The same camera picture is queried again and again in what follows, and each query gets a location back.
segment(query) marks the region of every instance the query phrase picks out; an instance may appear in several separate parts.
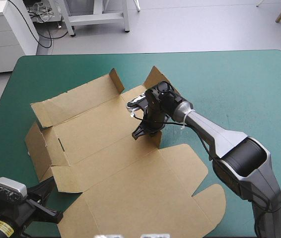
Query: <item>green table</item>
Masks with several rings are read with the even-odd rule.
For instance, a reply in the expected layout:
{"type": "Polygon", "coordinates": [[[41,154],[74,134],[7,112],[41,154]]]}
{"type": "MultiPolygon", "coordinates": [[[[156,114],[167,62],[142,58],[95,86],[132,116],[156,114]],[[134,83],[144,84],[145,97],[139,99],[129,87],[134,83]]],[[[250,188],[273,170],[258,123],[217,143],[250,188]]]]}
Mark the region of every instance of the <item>green table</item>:
{"type": "MultiPolygon", "coordinates": [[[[257,138],[272,153],[281,186],[281,52],[238,51],[22,57],[0,99],[0,177],[35,185],[24,137],[35,120],[29,104],[56,96],[115,67],[126,90],[156,65],[196,110],[219,125],[257,138]]],[[[198,191],[220,183],[196,135],[166,126],[162,147],[188,143],[208,166],[198,191]]],[[[209,236],[254,236],[251,204],[225,188],[226,213],[209,236]]],[[[66,209],[77,194],[55,192],[52,208],[66,209]]],[[[55,225],[32,224],[31,235],[58,235],[55,225]]]]}

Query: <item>flattened cardboard box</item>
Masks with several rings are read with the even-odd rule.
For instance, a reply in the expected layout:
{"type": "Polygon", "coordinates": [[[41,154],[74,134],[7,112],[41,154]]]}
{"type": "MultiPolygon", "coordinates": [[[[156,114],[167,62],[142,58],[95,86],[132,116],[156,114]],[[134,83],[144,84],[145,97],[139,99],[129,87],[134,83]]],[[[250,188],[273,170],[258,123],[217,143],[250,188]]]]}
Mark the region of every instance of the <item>flattened cardboard box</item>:
{"type": "Polygon", "coordinates": [[[53,175],[60,192],[82,192],[58,225],[63,238],[201,238],[221,221],[225,196],[219,184],[191,196],[208,169],[189,145],[158,149],[161,133],[137,141],[131,136],[139,121],[126,103],[162,80],[153,67],[143,85],[121,94],[113,69],[31,105],[47,127],[41,131],[34,123],[25,139],[39,180],[53,175]]]}

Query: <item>white zip tie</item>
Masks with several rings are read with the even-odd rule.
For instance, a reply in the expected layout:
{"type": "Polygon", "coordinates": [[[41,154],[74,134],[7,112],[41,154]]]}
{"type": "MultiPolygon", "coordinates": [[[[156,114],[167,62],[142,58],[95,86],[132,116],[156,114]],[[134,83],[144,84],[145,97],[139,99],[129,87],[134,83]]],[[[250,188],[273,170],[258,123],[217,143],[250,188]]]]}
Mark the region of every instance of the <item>white zip tie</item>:
{"type": "Polygon", "coordinates": [[[190,112],[195,112],[195,110],[193,110],[193,109],[191,109],[190,111],[188,111],[186,114],[185,114],[185,116],[184,116],[184,120],[183,120],[183,122],[182,122],[182,127],[180,128],[181,130],[183,130],[186,126],[186,123],[185,123],[185,121],[186,121],[186,117],[188,116],[188,114],[190,113],[190,112]]]}
{"type": "Polygon", "coordinates": [[[133,108],[132,111],[131,111],[131,117],[132,117],[132,118],[135,116],[134,111],[136,111],[136,108],[133,108]]]}

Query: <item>gray floor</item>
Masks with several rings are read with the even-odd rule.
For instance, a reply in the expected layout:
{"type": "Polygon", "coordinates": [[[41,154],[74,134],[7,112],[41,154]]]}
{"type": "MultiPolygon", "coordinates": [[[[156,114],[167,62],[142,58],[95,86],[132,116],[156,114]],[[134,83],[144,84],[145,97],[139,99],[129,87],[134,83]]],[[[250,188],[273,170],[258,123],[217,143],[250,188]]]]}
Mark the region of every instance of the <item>gray floor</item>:
{"type": "MultiPolygon", "coordinates": [[[[53,47],[37,54],[110,54],[231,50],[281,50],[281,0],[140,0],[137,12],[128,0],[130,33],[120,23],[76,27],[76,37],[55,40],[53,47]]],[[[73,15],[89,13],[88,0],[69,0],[73,15]]],[[[108,10],[121,8],[111,0],[108,10]]],[[[50,24],[54,36],[65,32],[50,24]]],[[[0,96],[10,73],[0,73],[0,96]]]]}

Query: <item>yellow label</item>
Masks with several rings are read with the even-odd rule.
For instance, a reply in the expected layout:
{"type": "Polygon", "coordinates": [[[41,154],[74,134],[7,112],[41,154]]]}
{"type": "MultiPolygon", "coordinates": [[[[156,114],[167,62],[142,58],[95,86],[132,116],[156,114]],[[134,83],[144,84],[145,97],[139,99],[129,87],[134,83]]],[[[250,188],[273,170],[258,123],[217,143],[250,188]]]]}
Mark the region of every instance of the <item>yellow label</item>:
{"type": "Polygon", "coordinates": [[[9,238],[13,234],[13,228],[6,222],[0,221],[0,230],[9,238]]]}

